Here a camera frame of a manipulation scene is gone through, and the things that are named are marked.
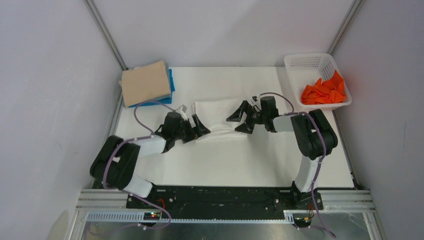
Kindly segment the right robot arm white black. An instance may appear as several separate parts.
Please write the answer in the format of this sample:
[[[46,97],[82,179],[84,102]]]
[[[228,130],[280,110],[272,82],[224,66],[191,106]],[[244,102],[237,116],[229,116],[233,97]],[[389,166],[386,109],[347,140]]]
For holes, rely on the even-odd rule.
[[[280,114],[273,96],[244,100],[227,122],[239,123],[236,132],[252,134],[263,125],[270,133],[293,132],[302,159],[290,190],[290,202],[303,209],[316,195],[319,173],[326,156],[338,145],[338,138],[321,109]]]

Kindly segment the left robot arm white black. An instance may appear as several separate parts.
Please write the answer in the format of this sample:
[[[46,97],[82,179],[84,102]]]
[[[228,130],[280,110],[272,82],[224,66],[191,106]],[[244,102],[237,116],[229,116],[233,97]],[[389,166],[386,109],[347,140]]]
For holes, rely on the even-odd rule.
[[[185,144],[210,133],[196,114],[187,118],[177,111],[168,112],[163,124],[152,135],[126,140],[116,135],[109,136],[94,159],[89,174],[101,181],[104,189],[118,189],[137,195],[145,208],[152,208],[157,204],[158,195],[152,191],[152,182],[135,173],[138,159],[164,154],[175,146],[176,141]]]

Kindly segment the white t shirt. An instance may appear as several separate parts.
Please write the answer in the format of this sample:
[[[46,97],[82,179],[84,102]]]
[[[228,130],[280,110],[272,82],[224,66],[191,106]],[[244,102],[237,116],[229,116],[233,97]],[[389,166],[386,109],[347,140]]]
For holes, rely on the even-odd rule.
[[[196,114],[200,122],[210,130],[210,133],[196,139],[197,143],[206,141],[238,140],[247,138],[246,133],[237,132],[235,128],[240,122],[228,122],[226,119],[233,114],[243,102],[240,98],[223,98],[196,101],[191,105],[191,113]]]

